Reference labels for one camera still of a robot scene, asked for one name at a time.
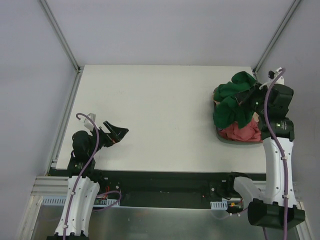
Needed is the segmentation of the green t shirt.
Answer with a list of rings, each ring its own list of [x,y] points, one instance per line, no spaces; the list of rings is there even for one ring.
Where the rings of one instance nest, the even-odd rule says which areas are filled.
[[[239,105],[236,94],[249,90],[257,81],[246,71],[236,73],[231,81],[220,84],[214,93],[213,100],[218,102],[213,112],[217,128],[226,129],[237,122],[244,128],[252,120],[254,111],[247,103]]]

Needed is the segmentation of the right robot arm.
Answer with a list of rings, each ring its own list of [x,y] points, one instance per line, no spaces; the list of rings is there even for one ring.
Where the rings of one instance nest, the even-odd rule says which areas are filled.
[[[265,190],[242,173],[234,173],[225,184],[230,197],[240,195],[253,226],[289,230],[305,221],[304,210],[298,209],[293,188],[292,151],[294,124],[287,117],[294,91],[283,84],[267,87],[260,83],[236,94],[241,107],[249,107],[258,114],[258,127],[266,160]]]

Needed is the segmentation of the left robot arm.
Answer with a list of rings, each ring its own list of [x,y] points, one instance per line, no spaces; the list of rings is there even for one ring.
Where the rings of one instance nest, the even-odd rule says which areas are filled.
[[[79,130],[72,135],[72,151],[67,167],[67,195],[59,223],[48,240],[87,240],[89,223],[96,198],[105,191],[106,183],[101,174],[95,173],[94,156],[101,148],[119,143],[129,132],[104,121],[108,133],[95,126],[93,121],[86,125],[88,130]]]

